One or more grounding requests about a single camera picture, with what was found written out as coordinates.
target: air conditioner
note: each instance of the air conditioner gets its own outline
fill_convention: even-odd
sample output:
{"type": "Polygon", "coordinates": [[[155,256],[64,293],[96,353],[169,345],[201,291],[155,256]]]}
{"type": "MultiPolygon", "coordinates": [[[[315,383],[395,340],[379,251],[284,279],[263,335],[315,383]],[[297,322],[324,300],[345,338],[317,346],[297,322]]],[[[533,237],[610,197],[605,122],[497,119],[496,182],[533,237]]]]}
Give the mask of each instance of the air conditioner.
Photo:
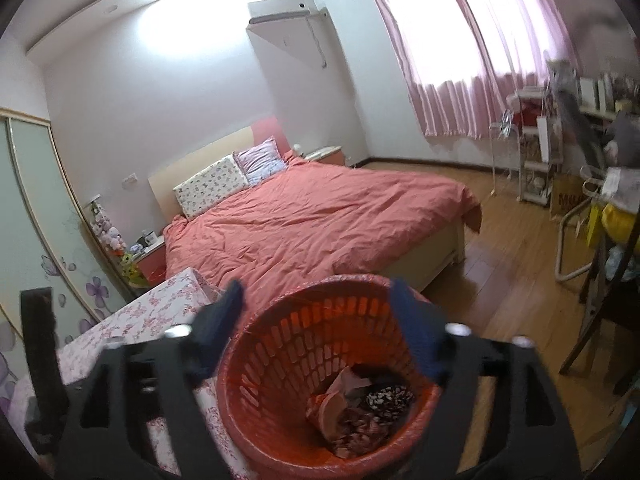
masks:
{"type": "Polygon", "coordinates": [[[251,16],[249,25],[289,18],[304,18],[311,14],[304,0],[263,0],[250,2],[248,7],[251,16]]]}

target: curtain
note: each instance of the curtain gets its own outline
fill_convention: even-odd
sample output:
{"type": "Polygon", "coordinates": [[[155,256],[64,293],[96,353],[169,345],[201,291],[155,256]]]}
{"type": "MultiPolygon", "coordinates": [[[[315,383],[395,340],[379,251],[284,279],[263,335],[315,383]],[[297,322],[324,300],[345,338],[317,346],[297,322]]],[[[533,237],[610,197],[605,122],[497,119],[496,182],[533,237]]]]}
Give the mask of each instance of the curtain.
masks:
{"type": "Polygon", "coordinates": [[[481,138],[505,98],[575,62],[553,0],[375,0],[426,137],[481,138]]]}

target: wardrobe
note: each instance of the wardrobe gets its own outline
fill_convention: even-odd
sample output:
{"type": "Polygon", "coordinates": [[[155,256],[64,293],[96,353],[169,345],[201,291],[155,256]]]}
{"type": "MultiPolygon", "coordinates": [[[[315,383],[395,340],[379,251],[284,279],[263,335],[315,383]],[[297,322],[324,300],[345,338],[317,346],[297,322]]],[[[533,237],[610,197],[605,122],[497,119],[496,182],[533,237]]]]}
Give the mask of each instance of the wardrobe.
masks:
{"type": "Polygon", "coordinates": [[[20,291],[51,287],[58,347],[131,300],[68,186],[50,124],[0,108],[0,409],[27,373],[20,291]]]}

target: wall socket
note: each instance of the wall socket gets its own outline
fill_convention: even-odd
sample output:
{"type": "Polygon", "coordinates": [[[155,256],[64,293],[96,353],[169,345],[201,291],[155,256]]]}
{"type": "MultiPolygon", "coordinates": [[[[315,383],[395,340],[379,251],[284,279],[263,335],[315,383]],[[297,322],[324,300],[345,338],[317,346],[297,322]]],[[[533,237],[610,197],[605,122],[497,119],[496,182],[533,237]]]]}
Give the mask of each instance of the wall socket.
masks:
{"type": "Polygon", "coordinates": [[[130,189],[138,181],[138,176],[135,173],[131,173],[127,178],[122,181],[123,189],[130,189]]]}

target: plastic basket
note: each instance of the plastic basket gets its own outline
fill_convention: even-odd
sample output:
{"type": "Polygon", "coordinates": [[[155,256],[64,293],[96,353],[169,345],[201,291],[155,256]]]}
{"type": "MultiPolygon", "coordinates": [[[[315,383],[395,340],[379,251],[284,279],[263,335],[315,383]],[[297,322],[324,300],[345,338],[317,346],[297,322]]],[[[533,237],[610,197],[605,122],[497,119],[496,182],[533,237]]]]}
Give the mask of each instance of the plastic basket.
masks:
{"type": "Polygon", "coordinates": [[[358,479],[412,450],[439,389],[415,368],[387,303],[389,286],[373,275],[328,278],[274,300],[231,341],[218,371],[220,415],[262,480],[358,479]],[[401,374],[417,401],[384,446],[343,460],[305,420],[306,401],[360,363],[401,374]]]}

